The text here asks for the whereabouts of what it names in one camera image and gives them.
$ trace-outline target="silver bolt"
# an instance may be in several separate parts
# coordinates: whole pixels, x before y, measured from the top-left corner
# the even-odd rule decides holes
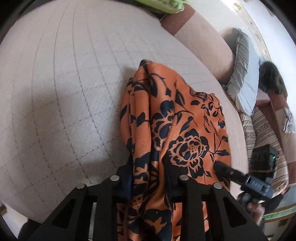
[[[214,188],[216,189],[221,189],[222,188],[222,185],[220,183],[214,183]]]
[[[187,181],[187,180],[189,180],[189,177],[188,177],[187,175],[181,175],[179,178],[180,178],[182,181]]]
[[[78,183],[77,185],[76,185],[76,188],[77,189],[82,189],[82,188],[84,188],[85,187],[85,184],[84,183]]]
[[[118,175],[113,175],[110,177],[110,180],[113,181],[113,182],[116,182],[119,180],[119,176]]]

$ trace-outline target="white pillow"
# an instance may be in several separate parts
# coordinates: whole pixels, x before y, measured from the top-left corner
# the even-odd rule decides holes
[[[259,58],[251,39],[239,28],[236,45],[234,70],[226,86],[226,93],[238,110],[251,116],[258,91]]]

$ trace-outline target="striped pillow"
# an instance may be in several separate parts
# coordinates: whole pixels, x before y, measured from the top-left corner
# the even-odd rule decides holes
[[[271,184],[274,189],[274,196],[276,196],[280,194],[289,183],[287,161],[276,134],[258,107],[254,108],[254,114],[251,118],[256,133],[255,148],[269,144],[275,148],[277,152],[276,177]]]
[[[256,134],[253,127],[252,119],[250,116],[247,116],[242,111],[239,111],[239,117],[242,122],[242,128],[244,130],[244,138],[246,140],[246,148],[247,148],[247,155],[248,160],[250,161],[253,149],[256,144]]]

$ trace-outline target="crumpled white cloth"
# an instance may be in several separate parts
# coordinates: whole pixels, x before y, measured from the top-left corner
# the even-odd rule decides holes
[[[283,124],[284,133],[296,133],[296,124],[293,114],[290,109],[285,108],[285,119]]]

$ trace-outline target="orange floral fabric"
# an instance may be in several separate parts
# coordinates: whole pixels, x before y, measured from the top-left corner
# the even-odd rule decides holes
[[[167,198],[163,157],[167,153],[199,183],[229,188],[213,171],[216,160],[231,161],[218,98],[194,91],[174,70],[142,60],[122,99],[120,128],[133,158],[133,200],[118,205],[118,240],[179,240],[182,204]],[[206,231],[206,205],[203,213]]]

